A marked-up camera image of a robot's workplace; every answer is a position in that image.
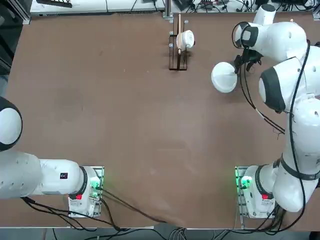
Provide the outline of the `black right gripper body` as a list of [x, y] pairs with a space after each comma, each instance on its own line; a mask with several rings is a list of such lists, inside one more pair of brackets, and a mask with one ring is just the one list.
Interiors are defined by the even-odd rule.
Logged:
[[244, 49], [242, 52], [242, 62], [243, 63], [259, 63], [261, 64], [262, 54], [252, 49]]

